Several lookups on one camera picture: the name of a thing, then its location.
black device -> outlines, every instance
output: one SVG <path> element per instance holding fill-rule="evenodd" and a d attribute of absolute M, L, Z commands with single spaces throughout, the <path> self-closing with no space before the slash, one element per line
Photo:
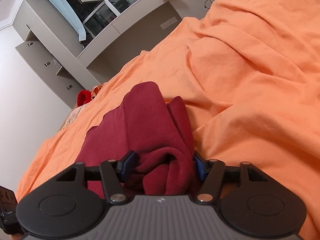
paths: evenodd
<path fill-rule="evenodd" d="M 195 153 L 203 181 L 195 196 L 128 198 L 120 182 L 129 178 L 136 160 L 137 154 L 129 151 L 121 160 L 100 166 L 74 163 L 26 195 L 16 210 L 15 197 L 4 201 L 1 196 L 2 211 L 10 204 L 2 213 L 1 228 L 9 234 L 22 229 L 24 240 L 300 239 L 306 218 L 303 201 L 249 162 L 232 167 Z M 90 180 L 101 181 L 105 199 L 85 187 Z M 228 182 L 238 187 L 220 198 Z"/>

bed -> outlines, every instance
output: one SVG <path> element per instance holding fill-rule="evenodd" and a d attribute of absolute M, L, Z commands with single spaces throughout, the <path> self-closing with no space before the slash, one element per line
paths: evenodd
<path fill-rule="evenodd" d="M 250 161 L 297 194 L 300 235 L 320 239 L 320 0 L 216 0 L 204 19 L 184 18 L 42 144 L 17 198 L 74 163 L 87 131 L 145 81 L 166 102 L 182 97 L 204 158 Z"/>

white label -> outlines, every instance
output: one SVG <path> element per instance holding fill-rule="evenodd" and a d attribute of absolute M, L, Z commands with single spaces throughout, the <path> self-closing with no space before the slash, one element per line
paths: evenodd
<path fill-rule="evenodd" d="M 164 23 L 160 24 L 160 27 L 164 30 L 165 28 L 168 28 L 170 25 L 176 23 L 178 20 L 176 17 L 172 17 L 169 20 L 165 21 Z"/>

white cloth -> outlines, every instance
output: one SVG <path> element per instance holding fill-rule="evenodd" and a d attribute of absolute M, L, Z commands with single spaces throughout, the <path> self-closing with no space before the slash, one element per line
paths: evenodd
<path fill-rule="evenodd" d="M 72 9 L 67 0 L 49 0 L 55 8 L 65 17 L 65 19 L 72 25 L 72 27 L 79 34 L 79 41 L 84 41 L 86 39 L 85 29 L 80 21 L 79 17 L 76 15 L 75 11 Z"/>

maroon cloth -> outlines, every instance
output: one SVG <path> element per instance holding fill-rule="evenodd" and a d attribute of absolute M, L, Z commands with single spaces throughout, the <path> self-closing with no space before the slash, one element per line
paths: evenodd
<path fill-rule="evenodd" d="M 79 92 L 77 97 L 77 105 L 83 106 L 86 103 L 89 103 L 91 101 L 91 92 L 89 90 L 82 90 Z"/>
<path fill-rule="evenodd" d="M 139 165 L 123 184 L 128 195 L 193 194 L 199 189 L 190 121 L 181 97 L 166 104 L 153 82 L 134 86 L 100 125 L 90 128 L 77 162 L 97 166 L 120 160 L 129 150 L 139 154 Z M 88 188 L 104 198 L 101 183 Z"/>

